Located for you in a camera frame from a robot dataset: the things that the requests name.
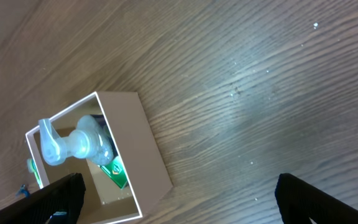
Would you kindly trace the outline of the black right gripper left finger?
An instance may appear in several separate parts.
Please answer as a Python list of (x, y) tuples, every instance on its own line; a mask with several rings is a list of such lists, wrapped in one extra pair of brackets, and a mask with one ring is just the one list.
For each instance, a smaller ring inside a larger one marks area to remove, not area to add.
[(0, 223), (76, 223), (85, 192), (83, 176), (69, 174), (0, 210)]

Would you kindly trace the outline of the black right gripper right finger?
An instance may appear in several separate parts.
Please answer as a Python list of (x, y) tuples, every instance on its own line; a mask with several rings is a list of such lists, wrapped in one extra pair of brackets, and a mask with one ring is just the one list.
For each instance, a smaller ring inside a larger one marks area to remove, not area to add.
[(275, 198), (284, 224), (358, 223), (358, 210), (289, 173), (279, 175)]

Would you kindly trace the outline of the green white soap packet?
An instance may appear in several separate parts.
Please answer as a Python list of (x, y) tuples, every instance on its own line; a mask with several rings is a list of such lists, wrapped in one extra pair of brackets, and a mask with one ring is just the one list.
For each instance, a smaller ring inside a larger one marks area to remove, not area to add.
[(128, 180), (120, 156), (116, 156), (109, 164), (99, 167), (120, 189), (127, 186)]

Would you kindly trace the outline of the blue disposable razor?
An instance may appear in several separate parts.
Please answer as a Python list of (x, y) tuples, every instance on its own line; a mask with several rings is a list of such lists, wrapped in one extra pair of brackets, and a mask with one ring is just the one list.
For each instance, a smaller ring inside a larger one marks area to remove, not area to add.
[(16, 193), (16, 197), (21, 195), (23, 195), (24, 197), (30, 196), (30, 192), (28, 191), (26, 184), (21, 185), (20, 189)]

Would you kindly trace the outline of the clear dark spray bottle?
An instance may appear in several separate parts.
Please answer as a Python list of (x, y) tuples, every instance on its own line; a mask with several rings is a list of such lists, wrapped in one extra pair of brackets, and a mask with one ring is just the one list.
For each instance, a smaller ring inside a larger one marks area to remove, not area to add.
[(50, 119), (39, 120), (40, 147), (44, 161), (51, 166), (63, 164), (68, 157), (88, 159), (108, 165), (117, 156), (107, 122), (101, 114), (81, 117), (68, 136), (60, 136)]

